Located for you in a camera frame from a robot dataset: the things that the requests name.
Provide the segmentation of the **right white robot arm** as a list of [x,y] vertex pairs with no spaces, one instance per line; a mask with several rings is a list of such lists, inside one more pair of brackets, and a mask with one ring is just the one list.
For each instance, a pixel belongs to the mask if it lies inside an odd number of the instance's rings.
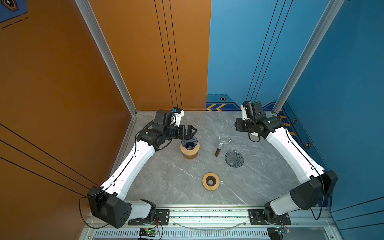
[[286,124],[277,116],[268,117],[261,102],[245,101],[241,105],[242,117],[237,118],[235,127],[238,132],[270,143],[285,159],[294,171],[300,185],[287,194],[265,204],[264,219],[275,224],[289,212],[308,210],[317,204],[323,204],[332,196],[338,181],[334,171],[326,171],[316,163],[294,140]]

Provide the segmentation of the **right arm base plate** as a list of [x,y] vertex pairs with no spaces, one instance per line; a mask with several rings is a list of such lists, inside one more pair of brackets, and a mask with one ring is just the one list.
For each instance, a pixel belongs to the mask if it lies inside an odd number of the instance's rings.
[[277,217],[275,220],[269,222],[264,215],[264,209],[249,209],[248,210],[250,224],[252,226],[261,225],[280,225],[289,226],[292,224],[291,218],[288,214]]

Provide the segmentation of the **blue ribbed plastic dripper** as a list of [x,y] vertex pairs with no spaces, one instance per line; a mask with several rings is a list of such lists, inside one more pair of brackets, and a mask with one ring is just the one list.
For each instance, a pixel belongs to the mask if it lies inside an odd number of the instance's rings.
[[198,145],[198,139],[192,137],[189,140],[182,140],[181,144],[186,150],[191,151]]

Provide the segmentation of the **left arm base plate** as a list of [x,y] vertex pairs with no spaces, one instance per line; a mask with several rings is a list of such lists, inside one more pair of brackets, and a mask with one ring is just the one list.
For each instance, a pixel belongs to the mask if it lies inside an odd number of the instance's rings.
[[167,226],[169,224],[170,219],[170,210],[169,209],[156,209],[154,219],[150,222],[146,219],[134,219],[129,220],[128,224],[129,226],[154,226],[158,223],[160,223],[162,226]]

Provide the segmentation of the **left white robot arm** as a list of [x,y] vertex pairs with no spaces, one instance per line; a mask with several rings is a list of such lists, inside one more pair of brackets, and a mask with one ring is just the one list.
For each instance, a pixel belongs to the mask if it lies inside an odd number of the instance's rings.
[[154,120],[136,135],[133,148],[116,171],[100,186],[92,187],[86,199],[91,214],[118,229],[130,220],[141,219],[151,224],[156,218],[156,205],[148,200],[128,201],[128,191],[146,162],[166,141],[190,140],[197,129],[181,125],[184,111],[174,107],[158,110]]

